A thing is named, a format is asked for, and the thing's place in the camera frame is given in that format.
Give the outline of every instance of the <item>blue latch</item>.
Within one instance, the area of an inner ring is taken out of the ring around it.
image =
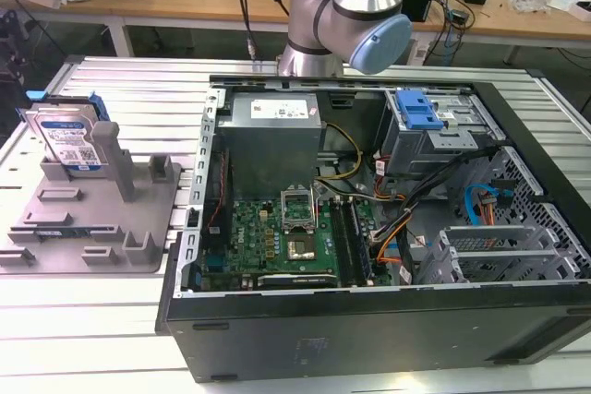
[[[435,105],[421,91],[396,91],[396,100],[408,129],[444,127],[443,122],[435,114]]]

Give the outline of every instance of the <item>yellow wire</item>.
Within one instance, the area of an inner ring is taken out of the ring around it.
[[[363,152],[361,152],[361,149],[359,149],[358,145],[355,143],[355,141],[353,140],[353,138],[351,136],[349,136],[344,129],[342,129],[340,126],[336,125],[336,124],[331,124],[329,122],[326,123],[326,126],[331,126],[334,129],[336,129],[339,133],[341,133],[344,138],[346,138],[349,142],[351,142],[351,145],[353,145],[355,147],[355,151],[357,153],[357,161],[353,167],[353,169],[351,171],[349,171],[348,173],[342,173],[342,174],[335,174],[335,175],[321,175],[319,177],[316,177],[317,179],[325,179],[325,180],[339,180],[339,179],[347,179],[349,177],[351,177],[353,174],[355,174],[359,168],[361,167],[361,161],[363,160]]]

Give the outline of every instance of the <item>aluminum extrusion table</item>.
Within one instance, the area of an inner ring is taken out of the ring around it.
[[[210,74],[273,71],[272,63],[253,67],[237,61],[88,57],[65,64],[47,89],[67,95],[96,91],[121,127],[121,147],[129,149],[134,160],[168,153],[182,164],[170,244],[184,220]],[[544,78],[532,78],[523,70],[411,66],[381,75],[493,82],[591,203],[591,127]],[[41,156],[41,142],[24,125],[0,149],[3,242],[7,227],[41,179]],[[153,332],[163,270],[164,266],[155,274],[103,278],[0,279],[0,391],[591,392],[591,335],[532,366],[197,385],[175,340]]]

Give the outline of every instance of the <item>cpu socket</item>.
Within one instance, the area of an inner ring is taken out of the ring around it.
[[[285,239],[287,240],[288,260],[316,259],[316,244],[313,235],[288,234]]]

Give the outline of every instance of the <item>blue joint cap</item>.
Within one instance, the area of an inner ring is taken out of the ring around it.
[[[27,91],[30,101],[43,101],[47,97],[47,91]]]
[[[371,29],[357,45],[349,65],[363,74],[377,74],[396,62],[413,32],[407,16],[397,14]]]
[[[89,97],[89,102],[94,103],[96,105],[97,110],[99,110],[99,120],[103,120],[109,122],[111,118],[109,117],[109,113],[107,113],[107,109],[104,106],[103,99],[100,96],[97,96],[94,91]]]
[[[396,101],[408,129],[442,129],[435,105],[418,90],[396,91]]]

